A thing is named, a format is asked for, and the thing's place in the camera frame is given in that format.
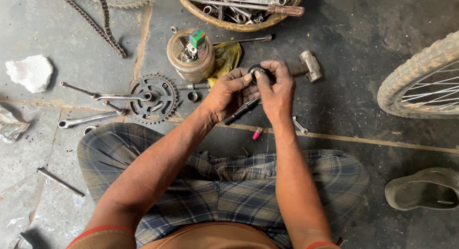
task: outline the brown shirt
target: brown shirt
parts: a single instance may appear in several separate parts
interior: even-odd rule
[[[67,249],[135,249],[134,233],[120,226],[91,229],[75,240]],[[209,222],[186,225],[162,239],[152,241],[141,249],[278,249],[261,230],[232,222]],[[339,249],[329,243],[316,243],[307,249]]]

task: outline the wooden hammer handle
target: wooden hammer handle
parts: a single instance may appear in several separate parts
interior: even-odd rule
[[[304,14],[304,7],[298,6],[276,6],[276,5],[268,5],[267,11],[269,13],[281,13],[288,16],[295,16],[301,17]]]
[[[301,74],[309,72],[309,69],[305,63],[289,66],[289,70],[290,75],[293,77],[297,77]]]

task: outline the red stripe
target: red stripe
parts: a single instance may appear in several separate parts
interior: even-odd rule
[[[127,227],[116,226],[116,225],[100,226],[100,227],[95,227],[93,229],[90,229],[90,230],[84,232],[83,234],[79,235],[66,248],[68,248],[72,243],[74,243],[75,241],[77,241],[78,239],[80,239],[80,238],[82,238],[84,236],[87,236],[87,235],[89,235],[91,233],[94,233],[94,232],[97,232],[97,231],[102,231],[102,230],[107,230],[107,229],[126,231],[129,234],[134,236],[134,232],[132,232],[132,230],[128,229]]]
[[[308,246],[306,249],[312,249],[316,246],[319,246],[319,245],[332,245],[334,246],[335,248],[338,247],[337,245],[335,244],[332,244],[332,243],[329,243],[329,242],[317,242],[317,243],[313,243],[312,245]]]

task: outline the tool basket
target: tool basket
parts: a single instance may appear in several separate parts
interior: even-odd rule
[[[214,26],[226,29],[226,30],[232,30],[232,31],[237,31],[237,32],[255,32],[261,29],[265,29],[271,26],[274,26],[275,24],[281,22],[284,20],[286,15],[281,15],[278,13],[274,13],[268,17],[268,19],[262,23],[259,24],[250,24],[250,25],[244,25],[244,24],[238,24],[238,23],[230,23],[226,22],[223,20],[219,20],[218,18],[215,18],[211,15],[207,15],[202,11],[202,8],[205,5],[195,5],[193,4],[190,0],[179,0],[182,5],[185,6],[187,10],[189,10],[191,13],[194,15],[198,16],[200,19],[204,20],[205,22],[212,24]],[[298,6],[300,4],[301,0],[291,0],[289,2],[289,5],[291,6]]]

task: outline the hammer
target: hammer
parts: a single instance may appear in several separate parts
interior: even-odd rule
[[[313,56],[311,51],[306,50],[300,54],[301,64],[289,67],[290,75],[296,77],[300,74],[306,73],[311,82],[314,82],[322,77],[320,66],[317,59]]]

